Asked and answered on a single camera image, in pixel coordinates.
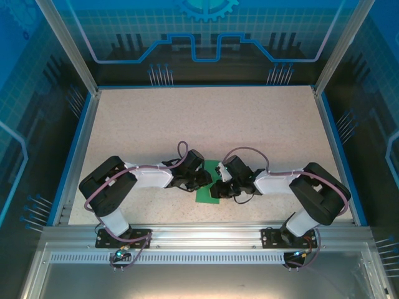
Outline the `green paper sheet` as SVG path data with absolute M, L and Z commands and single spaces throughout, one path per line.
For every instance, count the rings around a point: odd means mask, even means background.
M 207 171 L 211 176 L 211 183 L 205 187 L 200 188 L 196 191 L 195 202 L 202 204 L 219 204 L 219 198 L 211 197 L 210 187 L 217 180 L 220 179 L 220 176 L 217 174 L 215 168 L 218 166 L 219 161 L 217 160 L 206 160 L 204 163 L 204 170 Z

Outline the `grey metal sheet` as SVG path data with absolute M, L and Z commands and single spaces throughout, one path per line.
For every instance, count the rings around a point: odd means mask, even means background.
M 393 299 L 378 254 L 323 252 L 308 267 L 283 265 L 138 265 L 49 263 L 36 252 L 18 299 Z

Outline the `blue table edge trim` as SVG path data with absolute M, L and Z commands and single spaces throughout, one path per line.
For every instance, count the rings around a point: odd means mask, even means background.
M 87 114 L 87 110 L 89 108 L 89 105 L 90 105 L 91 101 L 92 101 L 92 94 L 89 92 L 87 94 L 86 98 L 85 98 L 85 103 L 84 103 L 84 107 L 83 107 L 83 110 L 82 110 L 82 114 L 81 114 L 81 116 L 79 118 L 76 130 L 75 130 L 75 133 L 74 133 L 74 137 L 72 139 L 72 143 L 71 143 L 71 146 L 70 146 L 70 149 L 69 149 L 69 153 L 68 153 L 65 165 L 64 165 L 62 176 L 61 176 L 61 179 L 60 179 L 60 182 L 59 182 L 56 194 L 55 194 L 54 201 L 52 203 L 50 214 L 49 214 L 49 216 L 47 218 L 46 226 L 53 226 L 54 225 L 56 212 L 57 212 L 57 209 L 59 207 L 60 200 L 61 200 L 61 197 L 62 197 L 62 191 L 64 190 L 64 186 L 66 184 L 68 173 L 69 173 L 69 170 L 70 170 L 70 167 L 71 167 L 71 164 L 72 164 L 72 159 L 74 157 L 74 154 L 75 154 L 75 151 L 76 151 L 76 148 L 77 148 L 77 143 L 78 143 L 80 134 L 82 132 L 82 127 L 83 127 L 83 124 L 84 124 L 84 120 L 85 120 L 85 117 L 86 117 L 86 114 Z
M 331 150 L 333 152 L 334 160 L 337 165 L 339 176 L 342 183 L 351 192 L 352 198 L 350 200 L 350 210 L 353 216 L 353 221 L 357 226 L 368 226 L 367 219 L 363 210 L 361 200 L 359 198 L 358 190 L 353 180 L 350 166 L 345 155 L 343 143 L 340 140 L 337 125 L 329 105 L 329 101 L 324 92 L 319 96 L 320 115 L 324 122 L 324 127 L 327 133 Z

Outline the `blue gear print panel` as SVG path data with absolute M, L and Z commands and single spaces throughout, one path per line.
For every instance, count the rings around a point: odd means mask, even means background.
M 313 85 L 350 0 L 56 0 L 96 83 Z

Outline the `blue grid print panel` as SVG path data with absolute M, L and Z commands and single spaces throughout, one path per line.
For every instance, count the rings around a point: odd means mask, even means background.
M 385 289 L 399 299 L 399 0 L 375 0 L 324 93 Z
M 0 299 L 19 299 L 88 97 L 36 0 L 0 0 Z

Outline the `aluminium mounting rail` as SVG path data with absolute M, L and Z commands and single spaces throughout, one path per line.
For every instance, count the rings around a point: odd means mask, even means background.
M 260 251 L 261 229 L 279 228 L 282 222 L 236 222 L 202 224 L 143 224 L 134 229 L 150 229 L 153 232 L 151 251 Z M 358 252 L 374 249 L 371 228 L 355 226 L 349 221 L 338 221 L 330 226 L 319 227 L 321 251 Z M 46 227 L 42 231 L 38 248 L 60 250 L 93 250 L 94 226 L 67 225 Z

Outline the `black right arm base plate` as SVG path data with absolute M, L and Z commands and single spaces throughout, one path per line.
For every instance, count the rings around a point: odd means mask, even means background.
M 281 231 L 267 227 L 261 230 L 261 244 L 264 249 L 316 249 L 315 230 L 308 230 L 302 237 L 296 237 L 288 230 Z

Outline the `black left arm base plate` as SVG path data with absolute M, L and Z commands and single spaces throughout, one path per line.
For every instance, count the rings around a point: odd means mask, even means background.
M 121 239 L 138 239 L 135 242 L 122 242 L 113 238 L 105 229 L 100 229 L 97 232 L 97 238 L 95 240 L 95 247 L 98 249 L 118 249 L 124 245 L 129 245 L 131 249 L 140 249 L 145 243 L 144 236 L 152 233 L 150 229 L 132 229 L 129 228 L 124 232 Z

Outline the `aluminium side rail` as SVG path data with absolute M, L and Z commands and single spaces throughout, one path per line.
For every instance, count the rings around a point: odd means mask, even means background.
M 62 191 L 62 197 L 56 212 L 53 226 L 58 226 L 60 224 L 62 218 L 62 210 L 64 209 L 64 206 L 70 206 L 74 203 L 75 195 L 78 190 L 80 174 L 82 172 L 89 139 L 94 125 L 97 107 L 99 105 L 100 96 L 100 92 L 98 92 L 97 96 L 92 95 L 92 101 L 90 102 L 89 108 L 87 110 L 87 114 L 82 127 L 82 132 L 80 134 L 77 148 L 72 159 L 72 164 L 68 173 L 64 190 Z

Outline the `aluminium frame post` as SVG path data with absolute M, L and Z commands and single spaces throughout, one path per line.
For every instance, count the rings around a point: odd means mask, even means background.
M 82 79 L 85 87 L 92 95 L 97 96 L 99 88 L 54 3 L 52 0 L 35 0 L 35 2 L 72 62 L 74 69 Z
M 314 86 L 314 95 L 316 98 L 321 97 L 321 94 L 325 90 L 327 84 L 339 66 L 339 63 L 352 44 L 358 30 L 362 26 L 365 18 L 368 16 L 368 13 L 370 12 L 374 3 L 375 0 L 358 0 L 356 8 L 354 9 L 347 25 L 345 26 L 345 29 L 343 30 L 343 33 L 337 41 L 331 56 L 329 57 Z

